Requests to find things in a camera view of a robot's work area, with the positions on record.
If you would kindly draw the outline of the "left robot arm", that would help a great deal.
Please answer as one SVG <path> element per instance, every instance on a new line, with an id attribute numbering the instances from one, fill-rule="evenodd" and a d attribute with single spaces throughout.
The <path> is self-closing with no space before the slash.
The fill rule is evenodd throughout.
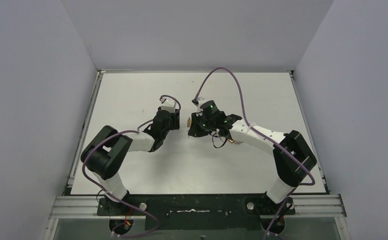
<path id="1" fill-rule="evenodd" d="M 110 207 L 122 214 L 129 209 L 129 194 L 119 175 L 128 152 L 154 152 L 164 143 L 168 133 L 180 129 L 180 110 L 169 112 L 160 107 L 152 123 L 143 131 L 118 132 L 106 125 L 81 154 L 82 173 L 100 187 L 110 201 Z"/>

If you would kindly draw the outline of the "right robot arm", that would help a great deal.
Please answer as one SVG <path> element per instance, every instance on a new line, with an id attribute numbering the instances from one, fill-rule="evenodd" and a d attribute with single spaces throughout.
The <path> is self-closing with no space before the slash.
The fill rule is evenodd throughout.
<path id="1" fill-rule="evenodd" d="M 197 107 L 191 115 L 188 135 L 195 138 L 211 135 L 225 142 L 246 143 L 273 156 L 278 176 L 265 192 L 265 211 L 274 214 L 283 206 L 283 200 L 311 175 L 317 159 L 300 132 L 269 130 L 247 122 L 238 115 L 226 115 L 213 100 L 194 99 Z"/>

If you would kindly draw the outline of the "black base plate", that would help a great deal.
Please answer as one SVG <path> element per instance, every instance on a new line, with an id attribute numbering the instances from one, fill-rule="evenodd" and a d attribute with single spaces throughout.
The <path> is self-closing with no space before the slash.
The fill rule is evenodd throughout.
<path id="1" fill-rule="evenodd" d="M 99 200 L 97 215 L 112 217 L 109 227 L 128 221 L 117 229 L 127 233 L 136 217 L 145 218 L 144 230 L 226 230 L 266 229 L 276 218 L 271 229 L 280 232 L 285 227 L 284 216 L 294 215 L 293 199 L 285 204 L 274 203 L 263 193 L 244 194 L 132 194 L 124 201 L 150 213 L 134 210 L 107 197 Z"/>

